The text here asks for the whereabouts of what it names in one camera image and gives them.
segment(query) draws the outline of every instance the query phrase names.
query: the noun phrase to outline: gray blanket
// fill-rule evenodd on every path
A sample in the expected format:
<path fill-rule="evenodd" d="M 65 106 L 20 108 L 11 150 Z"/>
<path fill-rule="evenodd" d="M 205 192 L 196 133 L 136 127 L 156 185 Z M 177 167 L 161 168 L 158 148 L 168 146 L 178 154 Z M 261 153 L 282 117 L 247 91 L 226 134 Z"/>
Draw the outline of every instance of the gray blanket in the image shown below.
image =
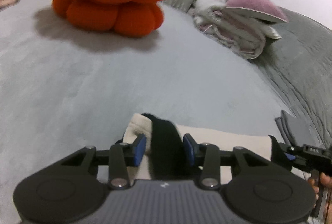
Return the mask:
<path fill-rule="evenodd" d="M 274 118 L 286 105 L 189 15 L 163 6 L 161 28 L 131 39 L 76 29 L 51 1 L 0 12 L 1 224 L 19 221 L 19 181 L 83 146 L 109 148 L 134 113 L 282 140 Z"/>
<path fill-rule="evenodd" d="M 269 40 L 254 60 L 296 117 L 310 124 L 316 145 L 332 143 L 332 31 L 306 16 L 284 10 L 283 36 Z"/>

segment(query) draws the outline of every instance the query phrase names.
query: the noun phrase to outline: blurry pillow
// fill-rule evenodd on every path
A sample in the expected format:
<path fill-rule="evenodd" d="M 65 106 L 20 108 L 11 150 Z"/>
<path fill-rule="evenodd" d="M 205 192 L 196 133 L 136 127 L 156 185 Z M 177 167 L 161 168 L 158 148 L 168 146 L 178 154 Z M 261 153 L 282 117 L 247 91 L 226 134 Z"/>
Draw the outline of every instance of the blurry pillow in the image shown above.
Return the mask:
<path fill-rule="evenodd" d="M 286 23 L 283 11 L 270 0 L 226 0 L 227 9 L 243 15 L 275 23 Z"/>

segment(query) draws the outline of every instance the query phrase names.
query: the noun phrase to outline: blue gripper pad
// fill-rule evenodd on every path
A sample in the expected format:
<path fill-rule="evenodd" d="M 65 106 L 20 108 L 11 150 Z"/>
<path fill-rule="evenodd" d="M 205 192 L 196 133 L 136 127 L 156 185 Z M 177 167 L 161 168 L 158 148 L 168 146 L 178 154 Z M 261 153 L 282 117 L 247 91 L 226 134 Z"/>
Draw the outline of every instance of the blue gripper pad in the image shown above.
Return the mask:
<path fill-rule="evenodd" d="M 138 167 L 141 164 L 143 155 L 145 153 L 146 136 L 143 135 L 137 146 L 134 148 L 134 166 Z"/>
<path fill-rule="evenodd" d="M 285 155 L 289 160 L 295 160 L 296 159 L 296 156 L 293 156 L 291 154 L 285 153 Z"/>
<path fill-rule="evenodd" d="M 194 164 L 195 164 L 195 152 L 194 152 L 193 145 L 189 141 L 186 134 L 183 136 L 183 146 L 184 146 L 184 149 L 185 149 L 187 160 L 189 161 L 189 165 L 194 166 Z"/>

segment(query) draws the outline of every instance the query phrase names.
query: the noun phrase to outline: pink fabric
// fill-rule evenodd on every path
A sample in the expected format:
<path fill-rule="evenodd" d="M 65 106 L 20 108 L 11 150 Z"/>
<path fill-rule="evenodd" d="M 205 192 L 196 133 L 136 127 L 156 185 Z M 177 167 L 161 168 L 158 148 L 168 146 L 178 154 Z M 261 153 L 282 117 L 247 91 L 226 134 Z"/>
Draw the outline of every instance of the pink fabric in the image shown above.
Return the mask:
<path fill-rule="evenodd" d="M 241 23 L 240 21 L 236 20 L 235 18 L 233 18 L 229 14 L 222 13 L 222 12 L 219 12 L 219 11 L 214 12 L 214 14 L 216 14 L 217 16 L 219 16 L 220 18 L 222 18 L 223 20 L 225 20 L 226 22 L 228 22 L 232 26 L 235 26 L 237 29 L 246 31 L 250 35 L 254 36 L 256 39 L 260 39 L 258 34 L 253 30 L 253 28 Z"/>
<path fill-rule="evenodd" d="M 270 0 L 226 0 L 227 7 L 246 8 L 276 16 L 286 22 L 283 11 Z"/>

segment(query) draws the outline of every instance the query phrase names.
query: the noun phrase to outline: white cloth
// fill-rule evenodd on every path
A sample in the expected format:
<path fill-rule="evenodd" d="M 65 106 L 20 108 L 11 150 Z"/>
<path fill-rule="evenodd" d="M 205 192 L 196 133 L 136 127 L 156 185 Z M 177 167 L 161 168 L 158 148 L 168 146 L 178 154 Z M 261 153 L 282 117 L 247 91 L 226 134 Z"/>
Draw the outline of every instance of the white cloth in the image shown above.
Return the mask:
<path fill-rule="evenodd" d="M 265 36 L 280 39 L 271 26 L 252 17 L 238 15 L 225 8 L 225 0 L 197 0 L 194 23 L 223 45 L 246 59 L 258 57 L 265 47 Z"/>
<path fill-rule="evenodd" d="M 182 125 L 175 126 L 181 139 L 183 139 L 183 135 L 189 133 L 197 143 L 208 142 L 217 145 L 220 150 L 227 151 L 232 151 L 234 146 L 243 146 L 263 158 L 271 160 L 272 145 L 271 139 L 268 136 L 248 136 L 206 128 L 194 128 Z M 149 170 L 149 152 L 152 135 L 152 121 L 143 115 L 134 114 L 126 129 L 123 141 L 132 143 L 140 133 L 143 133 L 147 137 L 146 151 L 140 167 L 127 168 L 132 182 L 134 179 L 151 179 L 151 172 Z M 231 179 L 232 175 L 230 167 L 220 167 L 221 183 L 226 184 Z"/>

